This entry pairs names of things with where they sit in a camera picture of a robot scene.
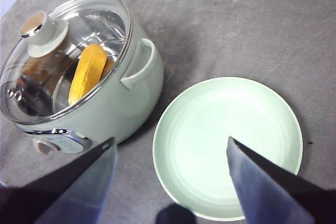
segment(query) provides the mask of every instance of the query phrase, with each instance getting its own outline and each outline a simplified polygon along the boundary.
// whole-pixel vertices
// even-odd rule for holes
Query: plate
[[[290,106],[272,89],[237,77],[188,88],[159,120],[153,161],[167,194],[205,219],[244,219],[229,175],[229,136],[280,167],[299,171],[300,126]]]

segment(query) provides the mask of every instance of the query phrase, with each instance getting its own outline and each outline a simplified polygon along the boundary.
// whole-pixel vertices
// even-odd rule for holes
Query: pot handle
[[[152,71],[152,69],[154,68],[155,63],[156,63],[158,53],[157,53],[157,49],[156,49],[154,43],[152,41],[150,41],[149,39],[145,39],[145,38],[142,38],[141,42],[145,46],[151,48],[151,55],[150,55],[147,63],[145,64],[145,66],[141,70],[139,70],[137,73],[135,73],[131,76],[122,77],[120,79],[120,82],[127,89],[131,89],[134,84],[136,84],[138,81],[141,81],[142,79],[144,79]]]

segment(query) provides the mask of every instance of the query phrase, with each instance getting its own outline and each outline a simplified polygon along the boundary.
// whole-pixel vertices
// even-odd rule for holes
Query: gray countertop
[[[1,20],[2,66],[25,18],[65,1],[14,4]],[[100,223],[154,223],[157,212],[172,203],[153,167],[154,130],[179,93],[214,77],[249,78],[278,92],[301,125],[299,175],[325,189],[336,188],[336,0],[124,2],[161,53],[165,80],[151,116],[118,146],[118,163]],[[35,152],[30,138],[2,116],[2,183],[24,185],[73,158]]]

